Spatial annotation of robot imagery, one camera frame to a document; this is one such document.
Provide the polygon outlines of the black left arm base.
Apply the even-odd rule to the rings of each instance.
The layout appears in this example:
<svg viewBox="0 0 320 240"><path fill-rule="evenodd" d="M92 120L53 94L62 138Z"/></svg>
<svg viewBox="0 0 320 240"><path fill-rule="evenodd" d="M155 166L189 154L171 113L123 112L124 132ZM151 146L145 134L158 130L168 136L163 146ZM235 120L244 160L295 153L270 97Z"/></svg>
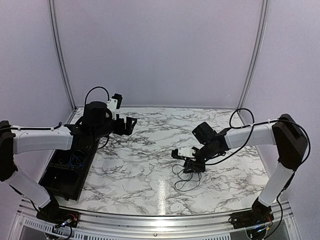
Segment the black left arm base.
<svg viewBox="0 0 320 240"><path fill-rule="evenodd" d="M78 211L60 208L58 202L54 199L46 206L38 208L36 218L61 227L69 224L72 228L76 228L79 215Z"/></svg>

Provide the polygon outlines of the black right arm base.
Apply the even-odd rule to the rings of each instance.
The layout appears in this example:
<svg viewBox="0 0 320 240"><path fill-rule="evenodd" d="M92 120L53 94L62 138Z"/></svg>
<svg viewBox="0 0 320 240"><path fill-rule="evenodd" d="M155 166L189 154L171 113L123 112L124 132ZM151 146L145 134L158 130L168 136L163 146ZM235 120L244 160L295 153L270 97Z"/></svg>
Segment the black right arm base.
<svg viewBox="0 0 320 240"><path fill-rule="evenodd" d="M272 213L272 208L262 204L257 198L250 210L232 213L228 222L233 225L234 229L240 229L270 223L273 220L274 215Z"/></svg>

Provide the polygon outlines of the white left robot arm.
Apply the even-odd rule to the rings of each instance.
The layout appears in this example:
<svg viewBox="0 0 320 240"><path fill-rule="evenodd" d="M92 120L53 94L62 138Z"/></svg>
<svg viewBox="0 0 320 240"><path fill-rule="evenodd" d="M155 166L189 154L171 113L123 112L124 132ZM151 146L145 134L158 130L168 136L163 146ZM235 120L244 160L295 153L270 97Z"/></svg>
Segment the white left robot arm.
<svg viewBox="0 0 320 240"><path fill-rule="evenodd" d="M137 119L121 118L121 94L108 95L105 102L85 102L83 115L75 124L54 127L24 127L0 122L0 180L30 199L53 223L63 219L63 211L43 186L30 179L14 162L14 155L25 152L91 149L101 138L111 134L130 136Z"/></svg>

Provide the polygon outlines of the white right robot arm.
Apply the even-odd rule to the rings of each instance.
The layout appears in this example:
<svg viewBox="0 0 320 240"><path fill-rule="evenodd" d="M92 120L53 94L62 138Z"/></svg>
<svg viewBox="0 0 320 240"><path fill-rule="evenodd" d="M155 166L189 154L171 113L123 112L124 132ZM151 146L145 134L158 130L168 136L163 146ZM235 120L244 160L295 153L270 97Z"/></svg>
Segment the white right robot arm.
<svg viewBox="0 0 320 240"><path fill-rule="evenodd" d="M250 208L256 198L269 207L309 152L306 134L288 114L265 123L213 126L192 130L193 142L178 148L178 157L194 178L199 197L213 199L215 212Z"/></svg>

